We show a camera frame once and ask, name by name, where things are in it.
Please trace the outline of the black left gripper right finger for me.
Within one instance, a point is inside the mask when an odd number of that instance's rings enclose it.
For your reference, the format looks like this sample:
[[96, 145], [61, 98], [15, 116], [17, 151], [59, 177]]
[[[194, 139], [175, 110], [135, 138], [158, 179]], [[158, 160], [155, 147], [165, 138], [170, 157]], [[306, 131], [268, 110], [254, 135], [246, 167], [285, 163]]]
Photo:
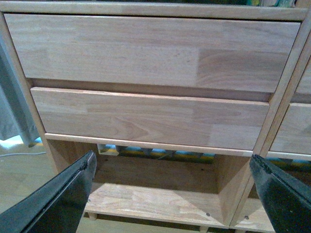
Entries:
[[276, 233], [311, 231], [311, 187], [266, 158], [249, 163], [261, 204]]

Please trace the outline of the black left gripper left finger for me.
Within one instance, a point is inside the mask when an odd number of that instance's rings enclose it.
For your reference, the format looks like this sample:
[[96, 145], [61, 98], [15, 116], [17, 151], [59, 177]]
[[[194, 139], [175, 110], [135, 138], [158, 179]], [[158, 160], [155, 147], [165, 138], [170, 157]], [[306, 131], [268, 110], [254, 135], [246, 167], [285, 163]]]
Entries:
[[0, 215], [2, 233], [74, 233], [92, 190], [96, 154], [88, 151]]

